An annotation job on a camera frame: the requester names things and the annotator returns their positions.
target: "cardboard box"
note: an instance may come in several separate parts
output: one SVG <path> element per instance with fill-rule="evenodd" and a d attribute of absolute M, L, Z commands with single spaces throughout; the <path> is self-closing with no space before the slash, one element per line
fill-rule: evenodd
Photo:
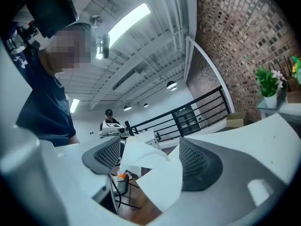
<path fill-rule="evenodd" d="M 238 128 L 243 127 L 247 124 L 246 111 L 231 113 L 227 116 L 226 125 L 227 127 Z"/>
<path fill-rule="evenodd" d="M 287 80 L 286 94 L 288 103 L 301 103 L 301 88 L 296 78 Z"/>

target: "navy t-shirt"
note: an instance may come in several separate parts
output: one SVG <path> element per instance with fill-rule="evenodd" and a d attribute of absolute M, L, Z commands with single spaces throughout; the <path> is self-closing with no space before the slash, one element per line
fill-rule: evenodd
<path fill-rule="evenodd" d="M 76 132 L 64 87 L 45 71 L 37 53 L 33 56 L 20 53 L 12 55 L 12 59 L 32 88 L 16 124 L 54 146 L 67 145 Z"/>

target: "white paper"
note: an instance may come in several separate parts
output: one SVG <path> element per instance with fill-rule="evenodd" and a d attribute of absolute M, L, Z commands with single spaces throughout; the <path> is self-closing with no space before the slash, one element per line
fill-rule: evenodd
<path fill-rule="evenodd" d="M 170 161 L 165 161 L 136 181 L 145 195 L 162 212 L 179 199 L 182 191 L 183 168 L 179 159 L 179 146 L 168 158 Z"/>
<path fill-rule="evenodd" d="M 136 174 L 138 178 L 141 178 L 141 167 L 130 166 L 127 170 Z"/>
<path fill-rule="evenodd" d="M 154 130 L 153 130 L 153 128 L 151 128 L 145 132 L 135 135 L 135 137 L 145 143 L 148 143 L 149 141 L 155 139 Z"/>
<path fill-rule="evenodd" d="M 169 158 L 163 151 L 153 148 L 137 138 L 129 137 L 120 162 L 120 173 L 124 173 L 130 166 L 154 168 L 161 161 L 166 160 L 169 161 Z"/>

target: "wooden floor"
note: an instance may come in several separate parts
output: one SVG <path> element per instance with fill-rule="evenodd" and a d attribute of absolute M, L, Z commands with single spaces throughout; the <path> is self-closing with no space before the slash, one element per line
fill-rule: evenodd
<path fill-rule="evenodd" d="M 172 152 L 174 147 L 162 149 L 167 155 Z M 130 183 L 137 185 L 138 177 L 134 176 Z M 122 196 L 121 201 L 128 203 L 129 190 L 126 195 Z M 131 205 L 141 207 L 141 209 L 131 208 L 126 205 L 121 205 L 118 214 L 120 217 L 139 225 L 146 225 L 161 214 L 161 211 L 148 199 L 140 188 L 132 187 L 131 190 Z"/>

